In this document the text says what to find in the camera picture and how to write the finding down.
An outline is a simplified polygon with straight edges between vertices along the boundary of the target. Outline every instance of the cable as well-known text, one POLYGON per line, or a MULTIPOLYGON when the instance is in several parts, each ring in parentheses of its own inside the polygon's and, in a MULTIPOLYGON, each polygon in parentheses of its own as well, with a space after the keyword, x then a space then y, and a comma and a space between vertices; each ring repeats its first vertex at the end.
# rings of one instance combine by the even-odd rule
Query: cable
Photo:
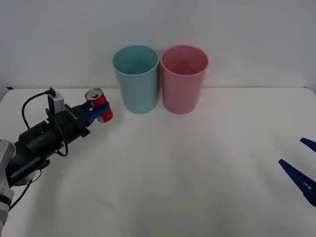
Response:
POLYGON ((64 154, 62 154, 60 151, 56 151, 56 153, 57 153, 58 155, 60 155, 61 157, 66 157, 66 156, 68 155, 68 144, 67 144, 66 137, 65 137, 63 131, 61 130, 59 124, 56 122, 55 117, 50 116, 50 119, 51 119, 51 121, 53 122, 53 124, 56 126, 57 132, 58 132, 59 136, 61 137, 62 142, 63 142, 64 145, 65 145, 65 153, 64 153, 64 154))
POLYGON ((24 194, 26 193, 26 191, 29 189, 31 183, 32 183, 32 181, 30 181, 30 182, 27 184, 27 186, 26 186, 26 188, 24 189, 24 191, 23 191, 23 193, 21 194, 21 196, 15 201, 14 204, 12 204, 12 205, 10 206, 9 211, 12 210, 12 209, 16 206, 16 204, 18 204, 18 202, 22 199, 22 197, 24 196, 24 194))
MULTIPOLYGON (((26 105, 27 105, 31 100, 33 100, 33 99, 35 99, 35 98, 37 98, 37 97, 39 97, 39 96, 41 96, 41 95, 48 95, 48 94, 55 94, 55 93, 56 93, 55 90, 54 90, 53 88, 50 88, 49 90, 44 91, 44 92, 42 92, 42 93, 39 93, 39 94, 37 94, 37 95, 34 95, 34 96, 30 97, 27 101, 25 101, 25 103, 24 103, 23 106, 22 106, 22 118, 23 118, 23 121, 24 121, 24 123, 25 123, 25 125, 26 125, 26 127, 27 127, 28 129, 30 129, 30 126, 29 126, 29 124, 28 124, 28 122, 26 121, 26 118, 25 118, 25 107, 26 107, 26 105)), ((56 126, 56 128, 57 128, 57 132, 58 132, 58 134, 60 135, 60 137, 62 138, 62 142, 65 144, 65 149, 66 149, 65 154, 62 154, 60 151, 56 151, 56 153, 57 153, 58 155, 62 156, 62 157, 66 157, 66 156, 68 155, 68 144, 67 144, 66 138, 65 138, 65 136, 64 136, 64 133, 62 132, 60 126, 59 126, 58 123, 55 121, 55 119, 53 118, 53 116, 50 116, 50 114, 47 114, 47 115, 51 118, 51 120, 52 120, 53 123, 55 124, 55 126, 56 126)))
POLYGON ((40 171, 39 176, 38 176, 35 180, 32 180, 32 181, 31 181, 31 184, 34 183, 37 179, 39 179, 39 178, 41 177, 41 169, 40 169, 39 171, 40 171))
POLYGON ((27 105, 27 103, 29 103, 31 100, 33 100, 33 99, 35 99, 35 98, 37 98, 37 97, 39 97, 41 95, 48 95, 48 94, 55 94, 55 93, 56 93, 55 90, 53 88, 50 88, 47 91, 44 91, 44 92, 42 92, 40 94, 37 94, 37 95, 34 95, 34 96, 30 97, 29 99, 27 99, 27 101, 24 102, 24 104, 22 106, 22 118, 23 118, 23 121, 24 121, 24 123, 25 123, 25 125, 26 125, 26 127, 28 129, 30 129, 30 126, 29 126, 28 122, 26 121, 25 114, 24 114, 25 106, 27 105))
POLYGON ((41 169, 40 169, 39 171, 40 171, 39 176, 38 176, 35 180, 31 180, 31 181, 26 185, 26 187, 25 187, 23 193, 21 194, 21 196, 15 201, 14 204, 12 204, 12 205, 10 206, 9 211, 12 210, 12 209, 16 206, 16 204, 18 204, 18 202, 22 199, 22 197, 24 196, 24 194, 26 193, 26 191, 29 189, 30 185, 31 185, 32 183, 34 183, 37 179, 39 179, 39 178, 41 177, 42 171, 41 171, 41 169))

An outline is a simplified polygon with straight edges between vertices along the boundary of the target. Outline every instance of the soda can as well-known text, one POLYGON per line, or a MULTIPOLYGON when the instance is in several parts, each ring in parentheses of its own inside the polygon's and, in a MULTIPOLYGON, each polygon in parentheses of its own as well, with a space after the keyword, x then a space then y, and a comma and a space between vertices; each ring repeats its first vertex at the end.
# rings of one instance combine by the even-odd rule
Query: soda can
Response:
MULTIPOLYGON (((94 89, 88 90, 85 94, 85 99, 91 103, 92 108, 96 108, 96 109, 102 107, 107 102, 107 99, 105 98, 105 95, 100 88, 94 88, 94 89)), ((108 110, 97 119, 99 122, 107 122, 111 120, 112 117, 113 117, 113 112, 111 108, 109 107, 108 110)))

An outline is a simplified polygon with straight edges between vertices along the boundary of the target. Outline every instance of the white wall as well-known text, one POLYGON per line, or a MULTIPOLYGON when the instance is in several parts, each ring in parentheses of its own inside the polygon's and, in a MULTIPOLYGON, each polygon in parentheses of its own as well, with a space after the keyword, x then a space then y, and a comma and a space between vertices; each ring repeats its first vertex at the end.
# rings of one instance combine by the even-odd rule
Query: white wall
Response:
POLYGON ((117 86, 135 43, 204 49, 206 86, 315 86, 315 0, 1 0, 0 82, 117 86))

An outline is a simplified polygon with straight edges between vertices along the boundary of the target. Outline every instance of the light blue cup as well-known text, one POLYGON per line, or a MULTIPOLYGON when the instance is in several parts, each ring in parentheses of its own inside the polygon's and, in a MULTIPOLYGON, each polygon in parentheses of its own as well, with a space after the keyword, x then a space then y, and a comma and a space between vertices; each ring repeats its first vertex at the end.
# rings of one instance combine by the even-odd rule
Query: light blue cup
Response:
POLYGON ((143 45, 121 49, 113 58, 126 108, 136 114, 151 111, 159 96, 159 55, 143 45))

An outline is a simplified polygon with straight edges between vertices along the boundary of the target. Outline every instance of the plastic cup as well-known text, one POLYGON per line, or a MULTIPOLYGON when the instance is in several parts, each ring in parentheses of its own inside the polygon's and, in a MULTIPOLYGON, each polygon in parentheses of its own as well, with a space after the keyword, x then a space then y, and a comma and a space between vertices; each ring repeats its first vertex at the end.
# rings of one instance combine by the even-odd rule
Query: plastic cup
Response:
POLYGON ((168 111, 183 115, 194 110, 207 66, 207 55, 190 45, 178 45, 162 54, 162 98, 168 111))
POLYGON ((143 45, 121 49, 113 58, 126 108, 136 114, 151 111, 159 97, 159 55, 143 45))

